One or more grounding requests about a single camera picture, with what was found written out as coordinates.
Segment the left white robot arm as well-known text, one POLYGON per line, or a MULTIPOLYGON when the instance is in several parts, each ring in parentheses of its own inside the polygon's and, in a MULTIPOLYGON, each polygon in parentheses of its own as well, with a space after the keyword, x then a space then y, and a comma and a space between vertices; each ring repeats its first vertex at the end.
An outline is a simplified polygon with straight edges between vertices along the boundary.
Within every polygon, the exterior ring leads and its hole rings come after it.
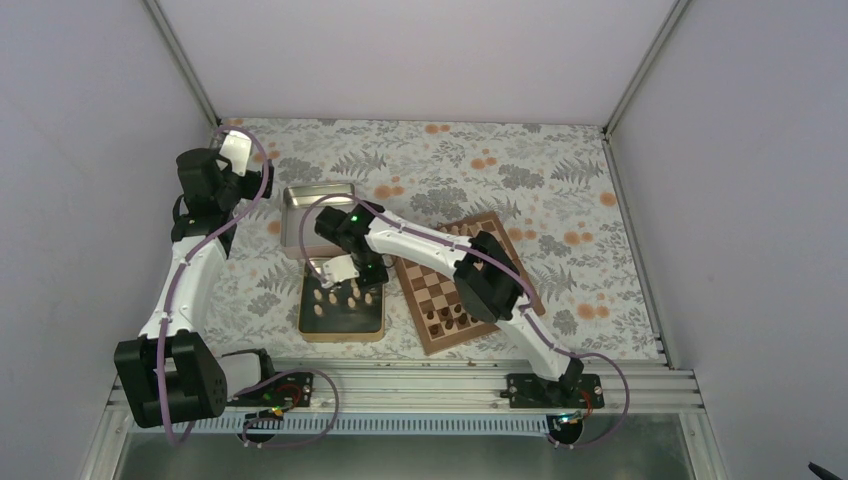
POLYGON ((221 148, 196 148, 176 159, 183 192, 172 208, 168 277, 138 336, 118 343, 113 356, 142 428, 215 418, 225 409, 227 375, 201 330, 237 230, 236 206, 272 194, 273 165, 251 171, 247 159, 221 148))

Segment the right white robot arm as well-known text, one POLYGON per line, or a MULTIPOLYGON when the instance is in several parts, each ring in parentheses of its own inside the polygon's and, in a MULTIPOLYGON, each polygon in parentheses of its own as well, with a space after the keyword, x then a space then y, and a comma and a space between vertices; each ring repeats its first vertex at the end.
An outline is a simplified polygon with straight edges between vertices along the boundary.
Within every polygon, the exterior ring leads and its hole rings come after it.
POLYGON ((444 233, 368 201, 357 201, 349 212, 322 208, 314 231, 343 252, 318 271, 323 286, 348 280, 380 286, 388 280, 386 255, 427 267, 453 281, 471 317, 495 325, 521 349, 549 404, 565 407, 578 397, 583 363, 548 338, 535 310, 537 294, 492 234, 444 233))

